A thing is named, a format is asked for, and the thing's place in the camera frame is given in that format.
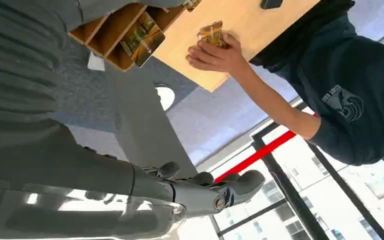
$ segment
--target sleeve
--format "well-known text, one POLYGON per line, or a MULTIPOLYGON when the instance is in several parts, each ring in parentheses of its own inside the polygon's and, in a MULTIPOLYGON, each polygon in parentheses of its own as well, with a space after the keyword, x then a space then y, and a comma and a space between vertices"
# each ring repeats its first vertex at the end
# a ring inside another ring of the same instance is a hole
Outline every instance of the sleeve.
POLYGON ((350 136, 328 120, 322 119, 320 128, 309 142, 344 164, 362 164, 356 156, 356 148, 350 136))
POLYGON ((66 28, 49 1, 0 0, 0 180, 126 194, 133 166, 77 145, 49 118, 66 28))

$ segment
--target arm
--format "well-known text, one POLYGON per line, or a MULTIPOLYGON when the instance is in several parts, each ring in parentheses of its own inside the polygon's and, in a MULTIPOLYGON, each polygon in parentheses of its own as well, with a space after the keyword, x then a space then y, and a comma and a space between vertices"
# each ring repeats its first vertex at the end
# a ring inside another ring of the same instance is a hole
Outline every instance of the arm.
POLYGON ((265 84, 242 56, 241 44, 231 35, 224 34, 228 49, 198 42, 191 47, 186 59, 194 68, 204 71, 227 72, 241 85, 249 97, 275 122, 309 140, 320 128, 319 118, 299 111, 275 90, 265 84))

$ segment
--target wooden table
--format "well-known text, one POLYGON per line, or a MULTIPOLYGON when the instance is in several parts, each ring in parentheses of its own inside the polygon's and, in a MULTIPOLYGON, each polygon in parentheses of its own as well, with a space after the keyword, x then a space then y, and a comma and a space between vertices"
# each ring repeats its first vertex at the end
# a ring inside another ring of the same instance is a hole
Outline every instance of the wooden table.
POLYGON ((238 37, 244 57, 250 60, 320 0, 283 0, 280 8, 269 10, 260 8, 261 1, 203 0, 193 12, 184 11, 168 27, 166 39, 154 56, 213 92, 229 78, 228 74, 194 69, 185 59, 201 27, 222 20, 223 29, 238 37))

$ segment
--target yellow package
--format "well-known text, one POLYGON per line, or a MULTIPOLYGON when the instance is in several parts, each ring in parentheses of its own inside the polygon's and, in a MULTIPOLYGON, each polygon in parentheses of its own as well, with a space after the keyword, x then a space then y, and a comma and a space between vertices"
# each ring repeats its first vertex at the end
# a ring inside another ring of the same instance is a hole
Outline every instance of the yellow package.
POLYGON ((201 28, 198 33, 199 40, 204 40, 207 43, 219 48, 226 48, 227 44, 223 40, 223 22, 216 21, 211 25, 201 28))

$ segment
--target card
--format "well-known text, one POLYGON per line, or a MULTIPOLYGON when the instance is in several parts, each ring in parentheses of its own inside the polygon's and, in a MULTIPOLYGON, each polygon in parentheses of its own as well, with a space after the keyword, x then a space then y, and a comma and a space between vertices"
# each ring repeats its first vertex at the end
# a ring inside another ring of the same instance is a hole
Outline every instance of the card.
POLYGON ((141 68, 165 39, 163 31, 145 11, 120 43, 136 66, 141 68))
POLYGON ((198 33, 198 39, 219 48, 226 48, 227 44, 223 41, 223 22, 216 21, 211 25, 201 28, 198 33))
POLYGON ((192 12, 203 0, 186 0, 184 2, 184 7, 189 12, 192 12))

